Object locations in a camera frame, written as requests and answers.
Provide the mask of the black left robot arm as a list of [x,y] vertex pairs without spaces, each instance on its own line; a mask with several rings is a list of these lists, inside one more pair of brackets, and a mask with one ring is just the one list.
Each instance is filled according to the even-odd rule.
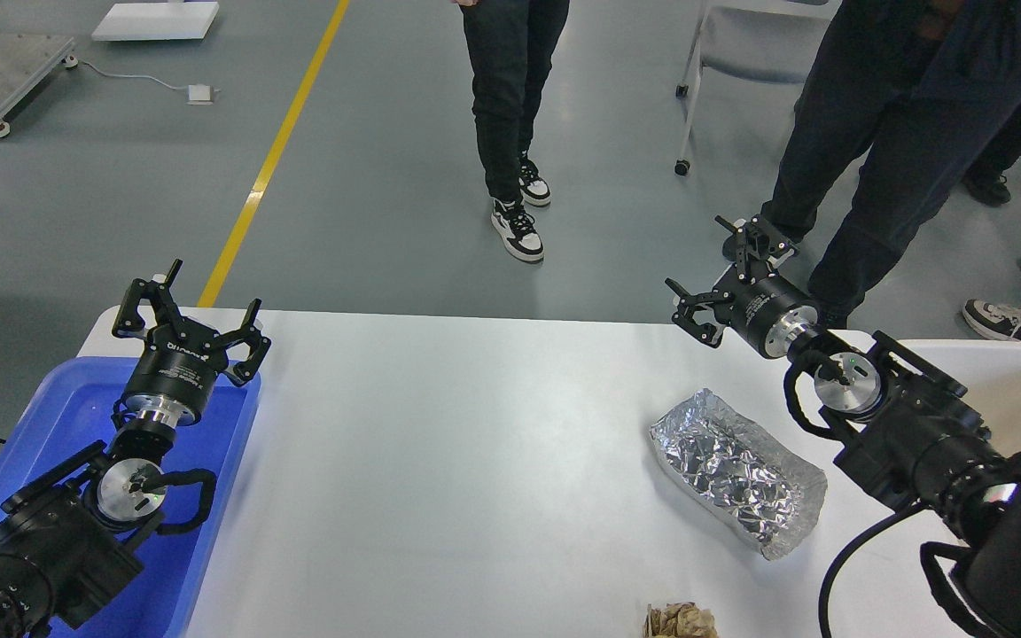
[[261,300],[222,332],[183,315],[161,280],[134,279],[114,318],[115,338],[144,350],[113,404],[110,441],[94,441],[18,488],[0,522],[0,637],[46,637],[53,619],[78,627],[144,570],[136,550],[154,534],[194,532],[214,509],[210,469],[165,470],[175,434],[202,419],[218,378],[258,377],[271,340]]

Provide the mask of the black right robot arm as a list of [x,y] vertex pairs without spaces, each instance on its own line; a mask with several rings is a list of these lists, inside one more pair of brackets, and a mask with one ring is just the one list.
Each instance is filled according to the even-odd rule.
[[835,464],[892,516],[859,534],[820,588],[820,633],[830,635],[828,597],[840,566],[884,529],[920,511],[939,514],[956,544],[921,545],[932,597],[967,635],[1021,637],[1021,452],[1006,457],[964,403],[960,381],[883,332],[855,350],[778,267],[797,253],[771,223],[720,224],[734,258],[711,291],[676,280],[673,323],[709,347],[732,328],[763,358],[789,360],[783,396],[799,428],[838,441]]

